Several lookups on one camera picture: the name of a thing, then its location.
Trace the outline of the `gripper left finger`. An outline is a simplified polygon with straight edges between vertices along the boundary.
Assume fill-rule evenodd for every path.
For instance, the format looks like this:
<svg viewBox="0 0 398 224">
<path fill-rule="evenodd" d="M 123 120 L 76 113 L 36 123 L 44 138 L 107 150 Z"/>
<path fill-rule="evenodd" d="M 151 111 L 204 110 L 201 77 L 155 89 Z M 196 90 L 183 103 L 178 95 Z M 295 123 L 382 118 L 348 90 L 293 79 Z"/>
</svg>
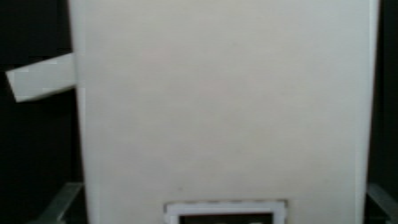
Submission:
<svg viewBox="0 0 398 224">
<path fill-rule="evenodd" d="M 84 184 L 80 182 L 68 182 L 53 197 L 50 205 L 39 216 L 41 224 L 66 224 L 64 216 L 73 205 Z"/>
</svg>

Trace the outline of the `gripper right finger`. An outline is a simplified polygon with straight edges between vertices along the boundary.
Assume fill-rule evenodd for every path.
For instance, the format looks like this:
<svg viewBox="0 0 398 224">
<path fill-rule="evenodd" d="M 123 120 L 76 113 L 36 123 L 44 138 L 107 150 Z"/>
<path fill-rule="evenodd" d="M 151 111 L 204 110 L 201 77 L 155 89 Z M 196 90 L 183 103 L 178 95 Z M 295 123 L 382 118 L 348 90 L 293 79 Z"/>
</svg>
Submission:
<svg viewBox="0 0 398 224">
<path fill-rule="evenodd" d="M 377 183 L 368 184 L 366 193 L 387 215 L 386 224 L 398 224 L 398 201 Z"/>
</svg>

